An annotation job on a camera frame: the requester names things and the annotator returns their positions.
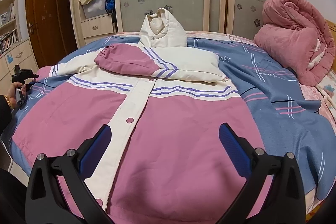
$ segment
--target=gold watch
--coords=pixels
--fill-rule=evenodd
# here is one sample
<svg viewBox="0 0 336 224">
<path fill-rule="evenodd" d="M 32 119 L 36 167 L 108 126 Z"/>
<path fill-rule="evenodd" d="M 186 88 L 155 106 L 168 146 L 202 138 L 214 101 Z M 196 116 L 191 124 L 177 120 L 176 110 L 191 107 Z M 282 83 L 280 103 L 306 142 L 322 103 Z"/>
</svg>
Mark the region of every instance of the gold watch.
<svg viewBox="0 0 336 224">
<path fill-rule="evenodd" d="M 13 105 L 11 103 L 11 101 L 9 100 L 8 96 L 7 95 L 4 95 L 5 96 L 5 99 L 7 101 L 7 104 L 9 105 L 10 109 L 13 110 Z"/>
</svg>

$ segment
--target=pink snap button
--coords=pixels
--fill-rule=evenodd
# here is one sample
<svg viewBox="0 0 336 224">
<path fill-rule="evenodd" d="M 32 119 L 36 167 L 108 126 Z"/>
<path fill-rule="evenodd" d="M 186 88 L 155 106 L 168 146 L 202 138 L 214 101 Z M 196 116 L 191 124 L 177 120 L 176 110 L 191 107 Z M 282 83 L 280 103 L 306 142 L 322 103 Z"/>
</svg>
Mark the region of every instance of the pink snap button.
<svg viewBox="0 0 336 224">
<path fill-rule="evenodd" d="M 99 206 L 103 206 L 103 201 L 100 198 L 97 198 L 96 201 L 98 202 Z"/>
</svg>

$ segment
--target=pink coat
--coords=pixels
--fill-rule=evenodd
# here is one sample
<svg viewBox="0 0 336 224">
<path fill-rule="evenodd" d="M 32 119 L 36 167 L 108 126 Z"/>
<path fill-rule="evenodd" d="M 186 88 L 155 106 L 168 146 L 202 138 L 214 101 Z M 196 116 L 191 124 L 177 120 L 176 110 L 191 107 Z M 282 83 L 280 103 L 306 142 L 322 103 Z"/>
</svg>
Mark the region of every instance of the pink coat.
<svg viewBox="0 0 336 224">
<path fill-rule="evenodd" d="M 328 73 L 335 42 L 321 13 L 306 0 L 266 0 L 264 25 L 254 37 L 284 68 L 292 68 L 302 85 L 316 86 Z"/>
</svg>

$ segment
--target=picture frame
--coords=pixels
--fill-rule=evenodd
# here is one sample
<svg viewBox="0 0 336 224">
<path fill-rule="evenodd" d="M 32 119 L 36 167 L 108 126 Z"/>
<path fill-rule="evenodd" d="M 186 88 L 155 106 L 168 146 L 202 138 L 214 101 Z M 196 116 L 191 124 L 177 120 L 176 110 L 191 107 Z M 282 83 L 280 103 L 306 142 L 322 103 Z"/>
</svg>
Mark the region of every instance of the picture frame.
<svg viewBox="0 0 336 224">
<path fill-rule="evenodd" d="M 0 15 L 0 26 L 2 26 L 3 24 L 6 24 L 7 14 L 8 14 L 8 12 L 5 12 L 5 13 Z"/>
</svg>

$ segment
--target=metal screw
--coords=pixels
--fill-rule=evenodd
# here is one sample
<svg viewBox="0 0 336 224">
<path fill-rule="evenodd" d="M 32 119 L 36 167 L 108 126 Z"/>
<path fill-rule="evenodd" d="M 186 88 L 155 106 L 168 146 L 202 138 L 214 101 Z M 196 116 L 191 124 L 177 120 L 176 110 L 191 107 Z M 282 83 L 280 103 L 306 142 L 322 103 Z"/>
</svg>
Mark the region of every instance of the metal screw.
<svg viewBox="0 0 336 224">
<path fill-rule="evenodd" d="M 294 154 L 292 152 L 288 152 L 287 157 L 290 159 L 294 159 Z"/>
<path fill-rule="evenodd" d="M 67 156 L 72 157 L 75 153 L 76 153 L 76 151 L 74 149 L 69 149 L 67 151 Z"/>
<path fill-rule="evenodd" d="M 44 158 L 44 154 L 43 153 L 37 155 L 37 159 L 38 160 L 42 160 L 43 158 Z"/>
<path fill-rule="evenodd" d="M 263 155 L 265 153 L 265 151 L 262 148 L 256 148 L 255 152 L 257 153 L 257 155 Z"/>
</svg>

